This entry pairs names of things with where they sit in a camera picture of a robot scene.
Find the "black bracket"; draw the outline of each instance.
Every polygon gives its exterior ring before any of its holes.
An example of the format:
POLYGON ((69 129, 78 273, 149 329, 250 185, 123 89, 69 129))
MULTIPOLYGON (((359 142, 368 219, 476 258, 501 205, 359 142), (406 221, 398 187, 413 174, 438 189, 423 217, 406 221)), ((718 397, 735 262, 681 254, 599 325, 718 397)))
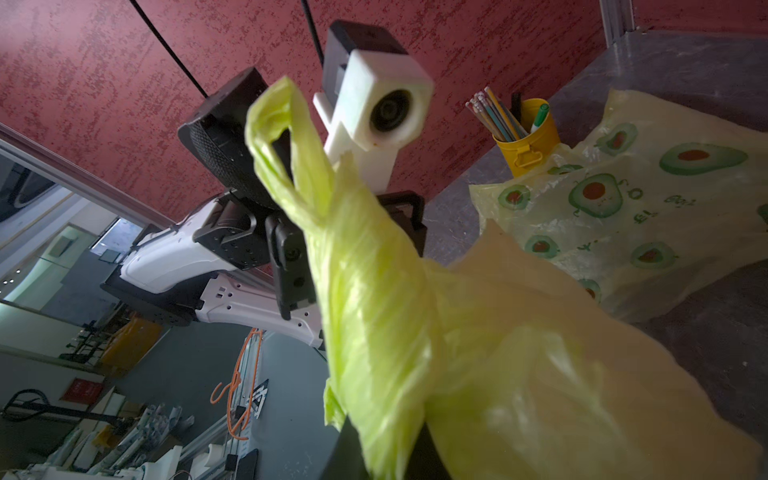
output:
POLYGON ((284 212, 276 212, 266 219, 266 238, 277 306, 283 319, 290 320, 291 310, 299 308, 299 302, 316 301, 304 234, 284 212))
POLYGON ((197 320, 195 309, 200 308, 203 294, 212 273, 182 280, 163 293, 149 293, 120 278, 122 264, 115 266, 101 289, 125 302, 144 318, 161 325, 187 326, 197 320))
POLYGON ((246 205, 247 201, 232 192, 224 194, 218 199, 219 207, 192 237, 240 270, 270 261, 264 219, 274 210, 256 203, 246 205))
POLYGON ((422 223, 424 197, 407 190, 396 194, 379 195, 378 198, 381 206, 389 212, 389 216, 408 234, 419 256, 423 257, 427 240, 427 227, 422 223), (411 207, 410 217, 402 207, 411 207))
POLYGON ((253 449, 237 463, 235 480, 256 480, 259 465, 259 449, 253 449))
POLYGON ((224 471, 235 472, 237 470, 237 454, 229 453, 224 460, 224 471))

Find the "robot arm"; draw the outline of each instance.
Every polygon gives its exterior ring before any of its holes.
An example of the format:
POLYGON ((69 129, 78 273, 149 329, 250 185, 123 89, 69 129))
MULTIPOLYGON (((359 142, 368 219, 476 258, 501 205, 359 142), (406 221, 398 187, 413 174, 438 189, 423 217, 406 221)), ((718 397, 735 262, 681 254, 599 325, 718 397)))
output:
MULTIPOLYGON (((303 234, 259 182, 243 139, 248 107, 266 88, 248 68, 179 128, 181 143, 229 190, 178 225, 146 235, 102 288, 159 323, 238 323, 320 347, 322 323, 303 234), (274 292, 243 277, 268 263, 274 292)), ((336 21, 323 90, 314 103, 328 129, 331 163, 352 151, 363 180, 422 253, 423 198, 384 192, 399 149, 421 134, 432 80, 384 28, 336 21)), ((290 171, 290 133, 273 147, 290 171)))

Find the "yellow pen holder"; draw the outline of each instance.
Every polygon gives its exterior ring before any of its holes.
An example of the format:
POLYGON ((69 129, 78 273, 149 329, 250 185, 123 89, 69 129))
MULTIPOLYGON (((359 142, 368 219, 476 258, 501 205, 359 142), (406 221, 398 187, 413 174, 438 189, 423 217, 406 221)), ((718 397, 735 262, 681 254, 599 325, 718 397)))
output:
MULTIPOLYGON (((529 98, 523 101, 521 106, 522 121, 520 123, 526 131, 531 130, 538 109, 546 103, 546 100, 540 98, 529 98)), ((504 159, 509 164, 509 170, 512 170, 512 175, 515 177, 525 175, 533 167, 543 162, 554 146, 560 143, 560 135, 558 135, 558 129, 554 125, 552 110, 549 111, 547 118, 538 130, 525 138, 518 141, 500 141, 496 137, 493 139, 502 149, 504 159)))

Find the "camera lens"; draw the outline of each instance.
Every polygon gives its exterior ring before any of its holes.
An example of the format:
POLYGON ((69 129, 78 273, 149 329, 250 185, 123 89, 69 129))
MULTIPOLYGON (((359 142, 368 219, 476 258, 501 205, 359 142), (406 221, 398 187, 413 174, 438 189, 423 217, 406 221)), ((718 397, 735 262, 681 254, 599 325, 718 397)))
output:
POLYGON ((392 131, 402 124, 411 108, 411 97, 405 90, 389 92, 373 108, 371 123, 378 131, 392 131))

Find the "green marker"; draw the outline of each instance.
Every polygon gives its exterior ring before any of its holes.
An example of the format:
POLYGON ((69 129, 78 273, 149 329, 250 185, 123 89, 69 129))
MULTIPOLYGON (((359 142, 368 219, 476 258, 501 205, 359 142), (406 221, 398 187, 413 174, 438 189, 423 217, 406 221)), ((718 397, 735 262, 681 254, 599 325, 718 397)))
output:
POLYGON ((536 118, 533 120, 533 127, 531 127, 531 133, 538 130, 541 124, 544 123, 544 120, 546 120, 548 113, 549 113, 548 104, 543 104, 541 107, 539 107, 538 113, 536 114, 536 118))

